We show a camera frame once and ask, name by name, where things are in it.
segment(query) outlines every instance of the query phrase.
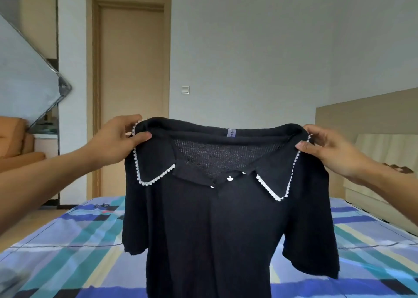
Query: forearm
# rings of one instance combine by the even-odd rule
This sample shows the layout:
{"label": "forearm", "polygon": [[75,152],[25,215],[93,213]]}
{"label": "forearm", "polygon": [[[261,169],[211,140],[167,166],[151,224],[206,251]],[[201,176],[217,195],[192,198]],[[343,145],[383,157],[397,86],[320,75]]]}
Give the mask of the forearm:
{"label": "forearm", "polygon": [[395,209],[418,225],[418,180],[388,166],[374,164],[363,172],[364,186],[388,201]]}
{"label": "forearm", "polygon": [[84,149],[0,173],[0,235],[29,211],[94,170]]}

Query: mirror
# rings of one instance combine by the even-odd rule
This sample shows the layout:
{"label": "mirror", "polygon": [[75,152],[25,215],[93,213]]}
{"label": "mirror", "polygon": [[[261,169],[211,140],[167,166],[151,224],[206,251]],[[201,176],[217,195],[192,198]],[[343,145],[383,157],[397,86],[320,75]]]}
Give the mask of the mirror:
{"label": "mirror", "polygon": [[0,17],[0,116],[26,119],[29,126],[71,90],[23,35]]}

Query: hand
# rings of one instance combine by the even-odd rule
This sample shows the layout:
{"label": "hand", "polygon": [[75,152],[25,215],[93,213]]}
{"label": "hand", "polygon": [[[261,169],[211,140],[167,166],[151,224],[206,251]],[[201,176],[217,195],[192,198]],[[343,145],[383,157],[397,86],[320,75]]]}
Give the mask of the hand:
{"label": "hand", "polygon": [[362,185],[367,170],[379,165],[336,131],[312,124],[307,124],[303,128],[312,134],[316,145],[301,141],[296,148],[319,158],[327,168],[354,183]]}
{"label": "hand", "polygon": [[102,126],[82,148],[95,163],[95,169],[122,161],[137,145],[151,138],[149,132],[138,133],[133,137],[126,135],[140,120],[140,115],[116,116]]}

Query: clothing label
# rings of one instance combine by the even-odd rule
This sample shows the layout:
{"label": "clothing label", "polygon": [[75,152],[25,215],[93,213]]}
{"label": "clothing label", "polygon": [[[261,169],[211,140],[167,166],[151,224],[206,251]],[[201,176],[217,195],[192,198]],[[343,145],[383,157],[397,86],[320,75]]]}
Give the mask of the clothing label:
{"label": "clothing label", "polygon": [[236,129],[228,129],[227,137],[235,137],[235,133],[237,133]]}

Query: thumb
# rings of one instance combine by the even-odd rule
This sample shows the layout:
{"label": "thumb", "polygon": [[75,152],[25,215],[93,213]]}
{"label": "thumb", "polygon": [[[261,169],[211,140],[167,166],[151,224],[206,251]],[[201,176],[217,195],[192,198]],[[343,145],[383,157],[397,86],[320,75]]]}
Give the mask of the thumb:
{"label": "thumb", "polygon": [[321,154],[321,146],[315,146],[309,142],[306,141],[300,141],[296,144],[295,146],[297,149],[299,149],[301,152],[307,153],[307,154],[311,154],[315,157],[320,156]]}
{"label": "thumb", "polygon": [[133,143],[133,147],[136,147],[140,143],[148,141],[152,137],[150,132],[141,132],[129,138]]}

